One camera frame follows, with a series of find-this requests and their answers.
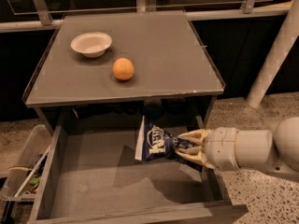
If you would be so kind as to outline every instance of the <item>white pole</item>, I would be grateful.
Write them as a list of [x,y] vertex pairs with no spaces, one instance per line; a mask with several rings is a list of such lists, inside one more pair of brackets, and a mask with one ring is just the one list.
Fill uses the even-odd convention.
[[249,106],[256,108],[278,73],[280,66],[289,54],[299,35],[299,0],[293,0],[288,15],[270,49],[263,67],[251,87],[246,99]]

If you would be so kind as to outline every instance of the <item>white bowl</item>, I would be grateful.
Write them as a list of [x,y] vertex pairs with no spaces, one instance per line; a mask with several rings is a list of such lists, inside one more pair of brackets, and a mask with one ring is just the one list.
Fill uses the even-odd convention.
[[77,36],[71,43],[72,50],[94,58],[104,54],[112,44],[112,38],[104,33],[87,33]]

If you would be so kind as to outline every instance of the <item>gray cabinet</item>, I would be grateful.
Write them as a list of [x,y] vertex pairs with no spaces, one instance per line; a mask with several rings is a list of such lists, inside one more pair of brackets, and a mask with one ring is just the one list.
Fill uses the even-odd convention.
[[[113,41],[102,57],[87,59],[69,45],[92,31]],[[126,82],[111,74],[120,57],[135,65]],[[179,98],[182,112],[165,110],[153,121],[172,134],[205,127],[224,83],[183,12],[67,16],[38,67],[24,101],[45,119],[52,145],[31,223],[231,223],[247,212],[232,206],[213,170],[165,159],[135,164],[141,109],[72,115],[74,105]]]

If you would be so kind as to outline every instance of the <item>drawer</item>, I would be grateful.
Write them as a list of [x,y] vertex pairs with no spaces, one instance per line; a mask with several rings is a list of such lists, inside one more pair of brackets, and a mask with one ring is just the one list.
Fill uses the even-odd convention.
[[135,164],[141,115],[69,113],[54,131],[29,223],[232,223],[247,212],[212,170],[164,158]]

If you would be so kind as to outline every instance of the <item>tiled floor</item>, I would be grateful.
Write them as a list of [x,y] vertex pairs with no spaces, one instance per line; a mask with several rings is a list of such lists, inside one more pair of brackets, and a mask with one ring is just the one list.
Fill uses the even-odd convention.
[[[274,131],[281,121],[296,116],[299,92],[266,96],[257,109],[247,106],[243,98],[234,98],[216,101],[207,127]],[[6,169],[13,164],[28,133],[40,122],[38,119],[0,122],[0,177],[7,175]],[[222,176],[233,204],[244,203],[249,209],[235,223],[299,223],[299,183],[250,170],[226,172]],[[28,204],[17,204],[13,213],[15,223],[25,223],[30,208]]]

